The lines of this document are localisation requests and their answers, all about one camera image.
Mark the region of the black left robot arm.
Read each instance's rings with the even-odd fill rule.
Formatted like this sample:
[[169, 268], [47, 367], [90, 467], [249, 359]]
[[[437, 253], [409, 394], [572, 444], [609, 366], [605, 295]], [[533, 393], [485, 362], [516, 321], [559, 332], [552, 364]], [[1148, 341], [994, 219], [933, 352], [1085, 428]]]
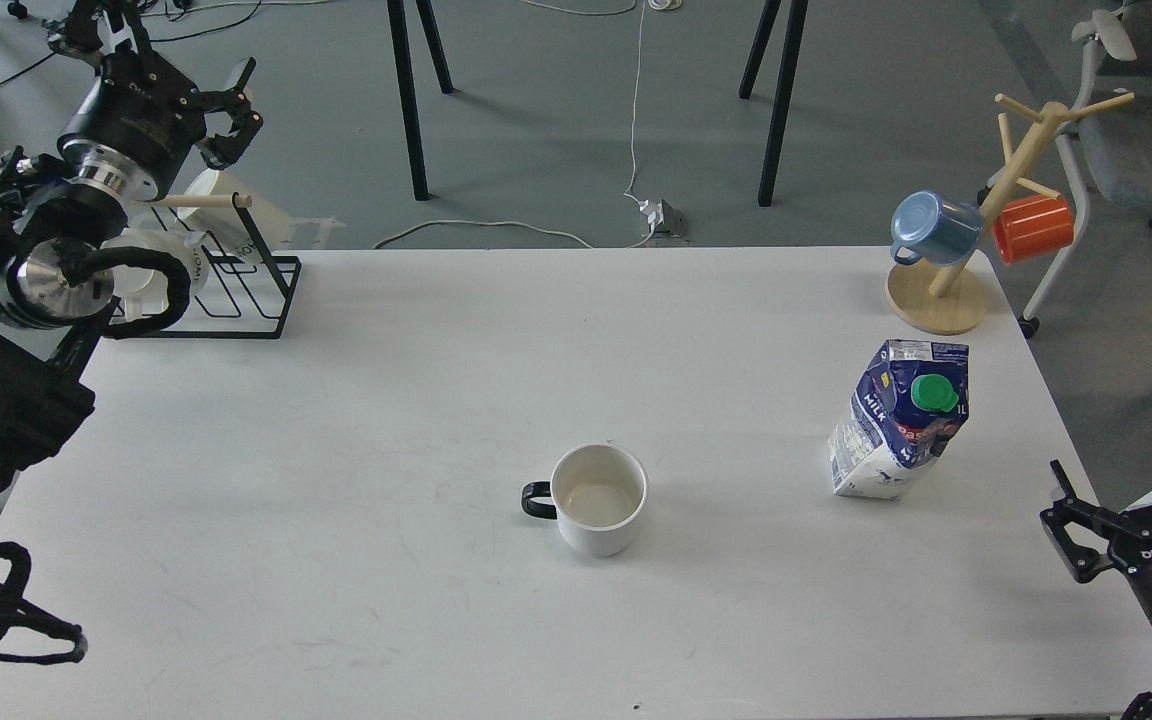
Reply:
[[[15, 149], [0, 164], [0, 492], [55, 456], [93, 411], [81, 377], [100, 340], [165, 331], [191, 304], [192, 279], [168, 251], [115, 247], [132, 202], [161, 202], [189, 150], [236, 162], [262, 127], [238, 61], [202, 91], [156, 53], [104, 56], [55, 156]], [[32, 558], [0, 541], [0, 662], [76, 664], [79, 626], [26, 600]]]

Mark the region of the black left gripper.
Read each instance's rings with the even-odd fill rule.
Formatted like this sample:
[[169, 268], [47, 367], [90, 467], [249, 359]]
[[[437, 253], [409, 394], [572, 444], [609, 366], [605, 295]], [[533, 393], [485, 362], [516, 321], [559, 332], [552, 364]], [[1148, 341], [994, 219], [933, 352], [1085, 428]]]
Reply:
[[170, 190], [192, 147], [209, 169], [233, 167], [264, 124], [247, 96], [255, 68], [253, 56], [242, 58], [225, 88], [200, 91], [168, 61], [138, 77], [106, 60], [65, 127], [63, 159], [76, 168], [109, 164], [132, 191]]

